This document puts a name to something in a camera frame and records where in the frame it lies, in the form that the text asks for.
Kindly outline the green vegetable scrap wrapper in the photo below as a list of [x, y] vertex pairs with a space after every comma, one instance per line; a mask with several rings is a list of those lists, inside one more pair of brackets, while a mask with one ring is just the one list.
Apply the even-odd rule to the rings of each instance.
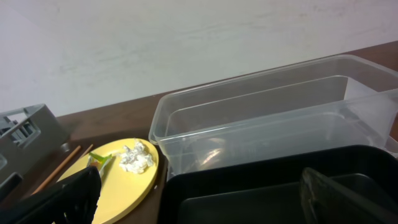
[[102, 176], [105, 172], [106, 166], [109, 164], [112, 158], [113, 158], [112, 154], [103, 157], [93, 152], [90, 152], [88, 156], [88, 163], [86, 166], [87, 167], [93, 166], [97, 168], [100, 176]]

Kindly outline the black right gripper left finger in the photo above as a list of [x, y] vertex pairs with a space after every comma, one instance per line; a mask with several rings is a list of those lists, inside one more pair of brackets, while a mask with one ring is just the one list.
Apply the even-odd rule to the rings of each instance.
[[100, 173], [97, 168], [89, 166], [1, 210], [1, 224], [90, 224], [100, 192]]

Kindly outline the white paper napkin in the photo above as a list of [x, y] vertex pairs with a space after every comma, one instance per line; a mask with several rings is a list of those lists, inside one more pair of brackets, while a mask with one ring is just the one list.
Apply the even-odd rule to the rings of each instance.
[[119, 166], [125, 172], [143, 174], [147, 168], [154, 166], [152, 155], [140, 140], [134, 139], [133, 147], [123, 146], [123, 149], [124, 152], [119, 154]]

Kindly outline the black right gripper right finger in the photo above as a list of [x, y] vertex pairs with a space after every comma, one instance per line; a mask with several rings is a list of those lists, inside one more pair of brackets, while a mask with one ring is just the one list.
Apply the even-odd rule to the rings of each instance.
[[300, 203], [307, 223], [397, 223], [397, 214], [312, 168], [300, 179]]

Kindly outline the wooden chopstick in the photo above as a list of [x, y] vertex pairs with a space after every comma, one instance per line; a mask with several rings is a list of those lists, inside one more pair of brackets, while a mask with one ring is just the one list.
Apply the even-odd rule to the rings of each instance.
[[84, 157], [85, 155], [87, 155], [91, 150], [92, 150], [92, 148], [93, 148], [93, 144], [91, 144], [83, 153], [82, 153], [82, 155], [80, 156], [80, 158], [82, 158], [82, 157]]
[[60, 165], [34, 190], [32, 195], [43, 190], [55, 178], [55, 176], [79, 153], [81, 146], [77, 146]]

